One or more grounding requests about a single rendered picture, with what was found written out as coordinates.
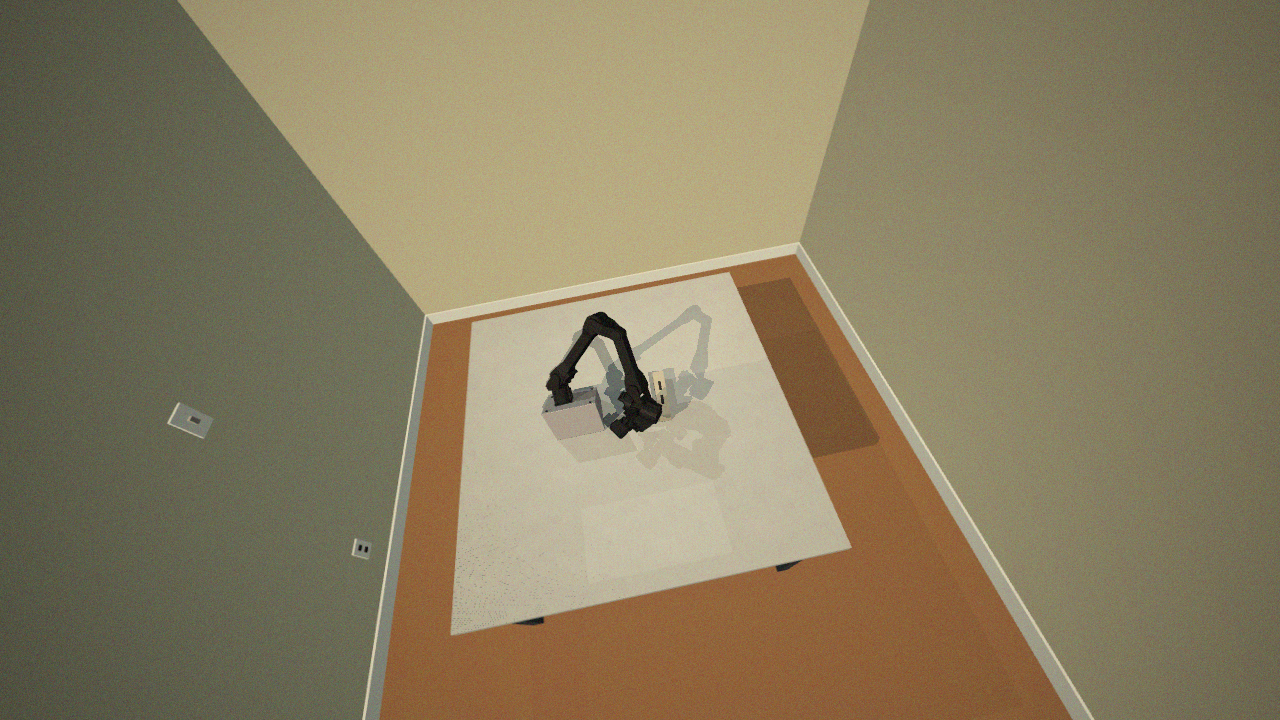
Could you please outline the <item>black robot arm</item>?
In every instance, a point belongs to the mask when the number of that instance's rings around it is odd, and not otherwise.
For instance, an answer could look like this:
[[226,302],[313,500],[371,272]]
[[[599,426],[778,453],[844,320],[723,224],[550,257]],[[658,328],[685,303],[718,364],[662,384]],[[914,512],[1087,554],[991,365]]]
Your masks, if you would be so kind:
[[[630,421],[637,427],[637,430],[646,430],[659,420],[662,405],[649,400],[652,395],[648,389],[648,382],[643,372],[637,368],[632,348],[628,343],[627,332],[605,313],[595,313],[586,318],[582,325],[582,334],[580,334],[579,340],[573,345],[573,348],[571,348],[567,357],[564,357],[564,361],[550,372],[550,379],[547,382],[547,389],[552,391],[556,406],[573,402],[572,389],[568,384],[577,373],[575,369],[576,364],[580,357],[582,357],[582,354],[586,351],[589,345],[591,345],[596,334],[613,340],[620,361],[625,370],[626,392],[622,391],[618,400],[625,404],[626,413],[631,415],[639,413],[635,419],[630,419]],[[640,395],[643,395],[643,397],[640,397]]]

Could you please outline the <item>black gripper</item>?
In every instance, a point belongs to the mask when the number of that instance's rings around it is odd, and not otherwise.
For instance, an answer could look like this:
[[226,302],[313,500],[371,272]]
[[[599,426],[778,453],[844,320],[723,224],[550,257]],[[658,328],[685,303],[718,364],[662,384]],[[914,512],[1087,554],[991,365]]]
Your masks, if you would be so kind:
[[632,424],[632,423],[630,421],[630,419],[631,419],[631,418],[634,418],[634,419],[635,419],[635,418],[636,418],[636,416],[639,415],[639,413],[637,413],[637,414],[634,414],[634,415],[631,415],[631,414],[628,414],[628,413],[626,413],[626,411],[625,411],[623,414],[625,414],[625,416],[622,416],[622,418],[621,418],[620,420],[618,420],[618,419],[616,419],[616,420],[614,420],[614,421],[613,421],[613,423],[611,424],[611,430],[613,430],[613,432],[614,432],[614,434],[616,434],[616,436],[617,436],[617,437],[618,437],[620,439],[622,439],[622,438],[623,438],[623,437],[625,437],[625,436],[626,436],[626,434],[628,433],[628,430],[632,430],[632,429],[634,429],[634,424]]

